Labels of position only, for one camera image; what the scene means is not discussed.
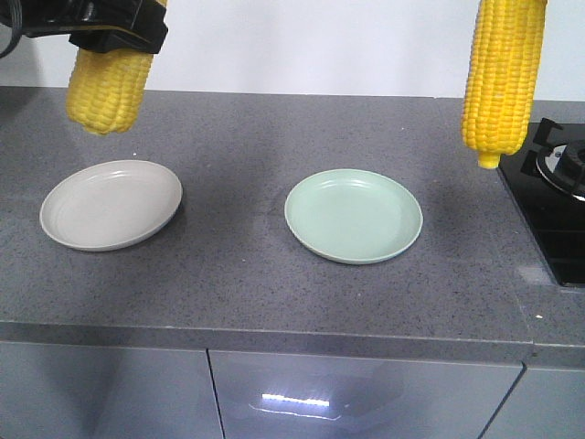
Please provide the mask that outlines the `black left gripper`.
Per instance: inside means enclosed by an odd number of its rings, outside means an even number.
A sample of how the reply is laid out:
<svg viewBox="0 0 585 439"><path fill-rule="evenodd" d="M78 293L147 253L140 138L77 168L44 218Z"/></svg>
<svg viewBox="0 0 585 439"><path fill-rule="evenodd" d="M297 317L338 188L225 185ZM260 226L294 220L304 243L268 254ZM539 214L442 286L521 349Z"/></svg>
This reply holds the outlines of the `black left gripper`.
<svg viewBox="0 0 585 439"><path fill-rule="evenodd" d="M97 53L130 48L157 54L168 28L158 1L2 1L1 24L18 37L69 34Z"/></svg>

